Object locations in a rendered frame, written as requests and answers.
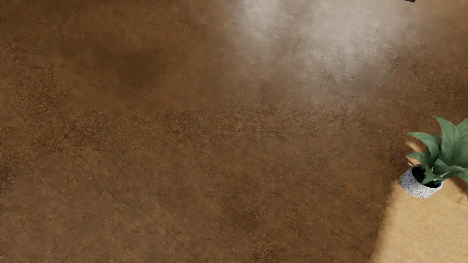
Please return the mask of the grey speckled plant pot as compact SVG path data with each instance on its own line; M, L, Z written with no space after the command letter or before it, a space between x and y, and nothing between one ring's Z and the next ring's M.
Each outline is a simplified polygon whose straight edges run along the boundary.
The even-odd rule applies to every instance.
M425 178L425 168L422 164L412 165L400 177L401 187L411 196L426 199L442 189L443 182L422 183Z

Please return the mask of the green leafy plant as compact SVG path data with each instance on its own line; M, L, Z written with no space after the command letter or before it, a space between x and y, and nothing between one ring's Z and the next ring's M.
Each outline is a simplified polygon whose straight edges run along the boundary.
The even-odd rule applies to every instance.
M450 177L458 177L468 184L468 118L454 125L449 120L435 117L441 135L410 132L421 141L425 152L412 152L408 158L417 160L424 171L419 182L425 186L438 186Z

